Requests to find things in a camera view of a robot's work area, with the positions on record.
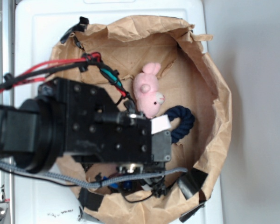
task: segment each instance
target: navy rope toy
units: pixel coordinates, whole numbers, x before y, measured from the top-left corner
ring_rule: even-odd
[[[168,115],[170,121],[173,121],[175,118],[181,118],[179,126],[171,132],[172,144],[177,143],[179,139],[182,139],[189,134],[195,121],[195,117],[189,108],[175,106],[168,109],[164,114]]]

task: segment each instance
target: crumpled paper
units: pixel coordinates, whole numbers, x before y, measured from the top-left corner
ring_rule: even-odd
[[[161,198],[152,197],[141,203],[127,203],[120,194],[110,194],[107,189],[98,211],[84,211],[107,224],[169,223],[194,209],[200,200],[209,199],[227,156],[232,127],[231,92],[213,63],[209,53],[202,53],[200,41],[209,41],[211,35],[194,35],[194,25],[178,18],[163,16],[128,16],[110,25],[91,24],[87,30],[71,35],[65,44],[58,43],[51,59],[79,58],[84,53],[73,41],[81,42],[86,52],[98,51],[104,63],[120,72],[124,87],[132,93],[132,82],[143,65],[159,62],[160,92],[166,96],[158,115],[176,105],[188,107],[196,121],[190,134],[172,145],[172,160],[166,167],[197,168],[208,177],[202,186],[202,194],[186,200],[177,184]],[[110,86],[95,67],[81,73],[78,69],[58,72],[56,76],[98,84],[104,87],[113,101],[120,94]],[[172,122],[173,127],[179,120]],[[87,173],[81,164],[65,156],[57,161],[62,173],[81,180],[92,181],[98,170],[112,172],[114,165],[98,164]],[[179,174],[166,177],[170,185]],[[73,188],[78,197],[79,187]],[[129,200],[140,200],[150,192],[138,191]]]

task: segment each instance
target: gray braided cable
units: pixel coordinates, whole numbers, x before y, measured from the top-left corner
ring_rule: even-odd
[[[8,163],[2,162],[2,161],[0,161],[0,168],[5,170],[5,171],[10,170],[10,171],[14,171],[14,172],[24,174],[24,175],[29,175],[30,174],[22,168],[19,168],[15,165],[11,165],[11,164],[8,164]],[[176,172],[186,173],[187,171],[188,171],[188,169],[179,167],[179,168],[174,168],[174,169],[171,169],[171,170],[166,170],[166,171],[163,171],[163,172],[119,176],[119,177],[114,177],[114,178],[109,179],[109,180],[105,180],[105,181],[101,181],[101,182],[92,182],[92,183],[81,181],[81,180],[78,180],[78,179],[70,177],[70,176],[51,173],[51,172],[47,172],[47,173],[45,173],[44,175],[41,175],[41,176],[46,176],[46,177],[53,178],[53,179],[68,181],[68,182],[74,183],[78,186],[81,186],[82,188],[96,189],[96,188],[101,188],[101,187],[104,187],[104,186],[111,185],[113,183],[119,183],[119,182],[124,182],[124,181],[132,181],[132,180],[149,179],[149,178],[154,178],[154,177],[173,174],[173,173],[176,173]]]

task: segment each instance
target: red wire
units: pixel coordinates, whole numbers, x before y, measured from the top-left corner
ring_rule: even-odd
[[[121,89],[119,89],[117,86],[116,86],[116,89],[121,93],[121,95],[123,97],[126,97],[126,93],[124,91],[122,91]]]
[[[92,60],[93,58],[96,58],[98,62],[101,62],[101,54],[98,53],[98,52],[94,52],[90,55],[88,55],[88,59],[89,60]],[[77,62],[85,62],[86,61],[86,58],[85,57],[81,57],[81,58],[73,58],[73,59],[56,59],[56,60],[50,60],[50,61],[46,61],[46,62],[42,62],[42,63],[39,63],[35,66],[33,66],[32,68],[28,69],[27,71],[25,71],[24,73],[20,74],[19,76],[22,76],[22,75],[25,75],[25,74],[28,74],[46,64],[54,64],[56,63],[55,65],[51,65],[49,66],[48,68],[53,68],[53,67],[56,67],[56,66],[61,66],[61,65],[64,65],[64,64],[69,64],[69,63],[77,63]],[[45,81],[46,79],[44,77],[39,77],[39,78],[33,78],[33,79],[26,79],[26,80],[23,80],[21,82],[18,82],[16,84],[13,85],[13,87],[15,86],[18,86],[18,85],[23,85],[23,84],[29,84],[29,83],[35,83],[35,82],[43,82]],[[120,93],[123,95],[123,96],[126,96],[126,93],[121,91],[120,89],[118,89],[120,91]]]

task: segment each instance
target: pink bunny plush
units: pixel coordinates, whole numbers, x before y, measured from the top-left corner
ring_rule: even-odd
[[[161,69],[159,63],[148,63],[143,72],[136,75],[133,88],[138,111],[143,111],[147,118],[153,118],[165,101],[163,94],[158,92],[159,82],[156,77]]]

